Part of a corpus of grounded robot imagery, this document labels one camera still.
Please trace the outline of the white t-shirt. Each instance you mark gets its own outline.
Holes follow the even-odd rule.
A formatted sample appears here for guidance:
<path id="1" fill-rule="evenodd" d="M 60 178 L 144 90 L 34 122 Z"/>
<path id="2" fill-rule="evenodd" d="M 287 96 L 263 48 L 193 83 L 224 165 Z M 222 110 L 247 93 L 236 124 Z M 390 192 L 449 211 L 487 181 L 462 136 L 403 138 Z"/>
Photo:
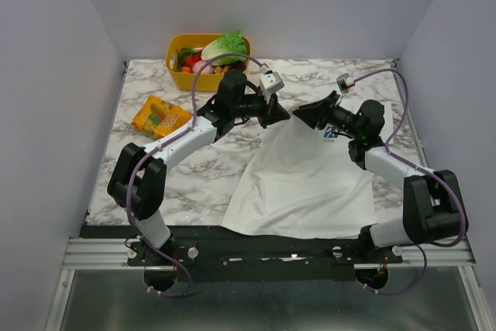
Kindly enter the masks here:
<path id="1" fill-rule="evenodd" d="M 351 161 L 346 137 L 296 116 L 261 135 L 220 223 L 248 236 L 355 238 L 377 221 L 373 175 Z"/>

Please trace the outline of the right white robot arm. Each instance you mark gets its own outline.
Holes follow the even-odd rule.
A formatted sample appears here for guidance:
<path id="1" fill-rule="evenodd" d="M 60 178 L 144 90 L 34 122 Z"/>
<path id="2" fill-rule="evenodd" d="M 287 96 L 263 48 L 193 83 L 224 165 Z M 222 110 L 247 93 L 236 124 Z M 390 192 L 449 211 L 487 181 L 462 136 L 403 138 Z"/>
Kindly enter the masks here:
<path id="1" fill-rule="evenodd" d="M 339 99 L 333 91 L 322 100 L 297 107 L 293 114 L 311 129 L 331 127 L 348 136 L 351 161 L 402 193 L 401 217 L 362 228 L 358 257 L 372 263 L 383 256 L 385 247 L 423 243 L 443 247 L 446 238 L 457 245 L 466 235 L 468 221 L 456 175 L 432 171 L 393 153 L 381 138 L 385 108 L 380 102 L 366 100 L 351 112 Z"/>

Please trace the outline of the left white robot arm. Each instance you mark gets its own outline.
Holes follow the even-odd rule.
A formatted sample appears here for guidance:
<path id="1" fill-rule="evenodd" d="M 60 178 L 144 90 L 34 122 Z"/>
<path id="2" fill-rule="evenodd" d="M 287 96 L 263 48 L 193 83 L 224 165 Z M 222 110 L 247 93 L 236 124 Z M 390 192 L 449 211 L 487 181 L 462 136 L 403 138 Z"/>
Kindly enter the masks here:
<path id="1" fill-rule="evenodd" d="M 267 128 L 288 120 L 290 114 L 276 94 L 241 93 L 231 98 L 213 95 L 196 115 L 182 126 L 145 147 L 129 143 L 122 149 L 108 183 L 107 192 L 126 210 L 129 223 L 146 244 L 145 255 L 156 265 L 169 261 L 171 231 L 160 215 L 166 177 L 182 160 L 202 147 L 220 140 L 237 123 L 257 118 Z"/>

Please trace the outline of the green toy cabbage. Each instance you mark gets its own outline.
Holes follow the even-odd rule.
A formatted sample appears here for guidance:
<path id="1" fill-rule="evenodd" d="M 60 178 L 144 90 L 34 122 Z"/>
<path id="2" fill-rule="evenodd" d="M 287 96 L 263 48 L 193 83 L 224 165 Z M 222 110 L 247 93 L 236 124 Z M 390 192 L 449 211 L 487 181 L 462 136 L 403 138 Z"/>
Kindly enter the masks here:
<path id="1" fill-rule="evenodd" d="M 237 30 L 224 34 L 208 44 L 201 52 L 201 59 L 208 61 L 222 55 L 212 63 L 212 66 L 224 66 L 245 62 L 245 57 L 235 55 L 240 53 L 247 55 L 247 46 L 243 34 Z"/>

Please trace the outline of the pink toy onion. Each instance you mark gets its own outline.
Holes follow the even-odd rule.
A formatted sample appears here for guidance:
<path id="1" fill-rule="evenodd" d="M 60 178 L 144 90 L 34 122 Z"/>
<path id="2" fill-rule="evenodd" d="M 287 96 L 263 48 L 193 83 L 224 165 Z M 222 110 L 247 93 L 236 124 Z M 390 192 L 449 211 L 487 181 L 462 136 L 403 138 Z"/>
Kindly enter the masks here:
<path id="1" fill-rule="evenodd" d="M 201 74 L 212 74 L 214 70 L 213 67 L 205 60 L 199 60 L 193 65 L 192 72 L 194 74 L 197 74 L 198 72 Z"/>

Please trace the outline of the red toy pepper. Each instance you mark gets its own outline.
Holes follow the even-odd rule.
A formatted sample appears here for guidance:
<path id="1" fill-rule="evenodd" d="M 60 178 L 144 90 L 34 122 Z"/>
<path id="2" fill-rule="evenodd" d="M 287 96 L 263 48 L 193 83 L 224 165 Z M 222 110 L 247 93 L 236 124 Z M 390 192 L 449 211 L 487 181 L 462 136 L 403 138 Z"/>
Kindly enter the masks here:
<path id="1" fill-rule="evenodd" d="M 198 55 L 185 56 L 183 58 L 183 65 L 192 69 L 193 66 L 200 60 L 201 58 Z"/>

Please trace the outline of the yellow plastic basket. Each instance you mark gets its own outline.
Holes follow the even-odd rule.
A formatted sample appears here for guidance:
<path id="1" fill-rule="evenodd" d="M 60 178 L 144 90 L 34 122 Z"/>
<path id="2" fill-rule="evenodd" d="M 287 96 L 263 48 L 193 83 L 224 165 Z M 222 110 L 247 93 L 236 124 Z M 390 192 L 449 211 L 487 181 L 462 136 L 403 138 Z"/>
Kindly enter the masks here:
<path id="1" fill-rule="evenodd" d="M 180 34 L 172 39 L 167 50 L 165 64 L 173 79 L 173 82 L 181 90 L 191 90 L 195 88 L 198 91 L 215 92 L 222 79 L 222 75 L 229 69 L 239 68 L 246 70 L 249 63 L 238 62 L 236 64 L 224 66 L 212 66 L 214 72 L 212 74 L 201 74 L 197 81 L 194 81 L 196 74 L 192 69 L 183 65 L 185 56 L 198 55 L 201 57 L 202 50 L 212 41 L 218 39 L 224 34 L 216 33 L 185 33 Z M 246 41 L 247 55 L 250 54 L 250 42 L 243 36 Z"/>

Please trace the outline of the orange snack bag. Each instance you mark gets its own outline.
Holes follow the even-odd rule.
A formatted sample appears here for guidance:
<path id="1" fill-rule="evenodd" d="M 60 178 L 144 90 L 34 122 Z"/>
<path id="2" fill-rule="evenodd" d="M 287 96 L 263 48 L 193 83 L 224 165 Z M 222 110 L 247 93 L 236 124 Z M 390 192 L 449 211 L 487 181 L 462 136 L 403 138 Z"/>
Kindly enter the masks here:
<path id="1" fill-rule="evenodd" d="M 180 129 L 191 118 L 192 115 L 179 105 L 150 95 L 134 116 L 131 125 L 141 133 L 160 139 Z"/>

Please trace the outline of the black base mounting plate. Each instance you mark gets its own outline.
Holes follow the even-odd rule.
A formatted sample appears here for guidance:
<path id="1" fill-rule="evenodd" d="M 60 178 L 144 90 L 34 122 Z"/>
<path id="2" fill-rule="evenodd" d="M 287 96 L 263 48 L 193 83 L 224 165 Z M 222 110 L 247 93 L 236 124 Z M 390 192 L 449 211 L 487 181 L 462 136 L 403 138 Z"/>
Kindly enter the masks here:
<path id="1" fill-rule="evenodd" d="M 416 247 L 374 248 L 363 240 L 299 240 L 244 236 L 220 226 L 174 226 L 156 253 L 130 226 L 89 226 L 80 237 L 91 243 L 117 243 L 118 266 L 141 269 L 150 287 L 174 284 L 267 281 L 355 281 L 384 286 L 398 264 L 423 265 Z"/>

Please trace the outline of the aluminium rail frame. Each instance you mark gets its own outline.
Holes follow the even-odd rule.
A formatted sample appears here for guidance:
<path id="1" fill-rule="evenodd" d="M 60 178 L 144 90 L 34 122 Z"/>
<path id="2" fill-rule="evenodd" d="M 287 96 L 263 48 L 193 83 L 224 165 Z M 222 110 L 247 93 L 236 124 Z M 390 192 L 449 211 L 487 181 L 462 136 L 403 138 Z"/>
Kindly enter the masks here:
<path id="1" fill-rule="evenodd" d="M 124 239 L 69 239 L 63 258 L 63 270 L 139 270 L 169 271 L 172 266 L 129 266 L 128 249 L 125 247 Z M 435 247 L 422 245 L 428 258 L 429 267 L 472 267 L 476 260 L 467 240 L 454 247 Z M 406 247 L 402 251 L 403 262 L 388 266 L 393 267 L 421 267 L 422 255 L 414 247 Z"/>

